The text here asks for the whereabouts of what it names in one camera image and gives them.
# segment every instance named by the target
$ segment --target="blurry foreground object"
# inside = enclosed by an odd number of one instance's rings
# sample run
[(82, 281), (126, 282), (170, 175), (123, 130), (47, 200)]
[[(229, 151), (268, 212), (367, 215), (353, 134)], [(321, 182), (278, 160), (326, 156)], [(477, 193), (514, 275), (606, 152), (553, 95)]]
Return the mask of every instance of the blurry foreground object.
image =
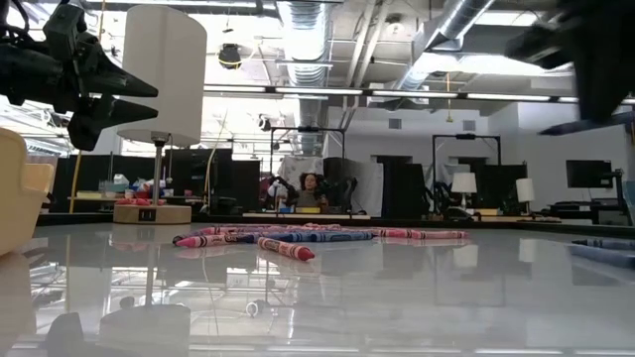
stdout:
[(115, 95), (156, 97), (158, 90), (113, 64), (86, 31), (83, 10), (65, 2), (44, 26), (46, 39), (37, 42), (29, 36), (20, 0), (13, 3), (23, 15), (22, 29), (7, 24), (9, 0), (0, 0), (0, 94), (14, 105), (34, 100), (53, 105), (60, 114), (73, 112), (67, 128), (70, 141), (91, 151), (102, 129), (158, 114)]
[(634, 16), (633, 0), (559, 0), (549, 18), (507, 44), (505, 56), (544, 69), (573, 62), (580, 119), (608, 124), (635, 89)]
[(53, 180), (53, 166), (26, 164), (27, 146), (22, 137), (0, 128), (0, 256), (26, 244), (36, 228), (40, 207)]

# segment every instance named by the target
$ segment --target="chair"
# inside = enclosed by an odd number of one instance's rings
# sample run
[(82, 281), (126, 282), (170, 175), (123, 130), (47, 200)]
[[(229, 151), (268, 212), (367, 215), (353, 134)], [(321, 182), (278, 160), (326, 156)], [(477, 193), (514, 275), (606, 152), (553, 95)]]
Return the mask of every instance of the chair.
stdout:
[(24, 139), (0, 128), (0, 256), (28, 242), (33, 236), (40, 208), (51, 180), (53, 166), (25, 164)]

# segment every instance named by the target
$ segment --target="wooden block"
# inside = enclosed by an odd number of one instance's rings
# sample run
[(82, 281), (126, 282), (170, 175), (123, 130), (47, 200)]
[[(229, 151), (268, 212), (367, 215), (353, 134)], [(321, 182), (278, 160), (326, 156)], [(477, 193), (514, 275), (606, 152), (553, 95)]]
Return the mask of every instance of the wooden block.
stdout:
[(191, 207), (177, 205), (138, 206), (117, 204), (115, 205), (113, 222), (131, 224), (190, 224)]

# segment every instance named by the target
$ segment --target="black monitor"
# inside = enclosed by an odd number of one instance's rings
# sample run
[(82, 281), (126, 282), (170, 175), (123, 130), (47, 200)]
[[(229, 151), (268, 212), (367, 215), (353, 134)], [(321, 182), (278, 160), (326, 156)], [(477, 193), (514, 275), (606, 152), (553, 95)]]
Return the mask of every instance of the black monitor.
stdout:
[(607, 160), (567, 160), (569, 188), (613, 188), (612, 172)]
[(522, 209), (516, 196), (516, 180), (527, 177), (525, 165), (474, 166), (478, 193), (474, 207), (499, 208), (504, 212)]

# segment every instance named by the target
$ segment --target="white wall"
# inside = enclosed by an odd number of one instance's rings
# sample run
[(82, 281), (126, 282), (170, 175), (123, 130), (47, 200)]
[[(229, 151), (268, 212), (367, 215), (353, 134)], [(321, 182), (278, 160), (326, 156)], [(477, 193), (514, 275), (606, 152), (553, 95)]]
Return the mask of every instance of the white wall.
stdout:
[(622, 126), (558, 137), (537, 133), (577, 119), (577, 108), (564, 104), (510, 104), (489, 118), (492, 134), (502, 136), (503, 164), (527, 162), (540, 210), (562, 200), (615, 197), (614, 189), (569, 188), (567, 160), (610, 160), (614, 169), (629, 172), (633, 148)]
[(519, 158), (517, 143), (519, 135), (518, 104), (509, 104), (491, 115), (488, 119), (488, 129), (491, 135), (501, 136), (503, 164), (516, 164)]
[[(330, 126), (335, 126), (341, 116), (340, 108), (329, 109)], [(475, 120), (474, 134), (488, 133), (487, 118), (480, 117), (475, 110), (455, 110), (451, 112), (453, 122), (448, 123), (447, 111), (429, 113), (424, 110), (399, 110), (388, 112), (383, 109), (360, 108), (356, 111), (346, 133), (346, 157), (370, 162), (372, 156), (411, 156), (413, 163), (429, 165), (433, 161), (433, 134), (463, 133), (463, 120)], [(401, 130), (388, 129), (388, 119), (402, 119)], [(489, 158), (496, 162), (496, 143), (481, 140), (458, 141), (456, 139), (437, 140), (439, 163), (448, 163), (452, 157)], [(341, 156), (339, 145), (329, 138), (326, 157)]]

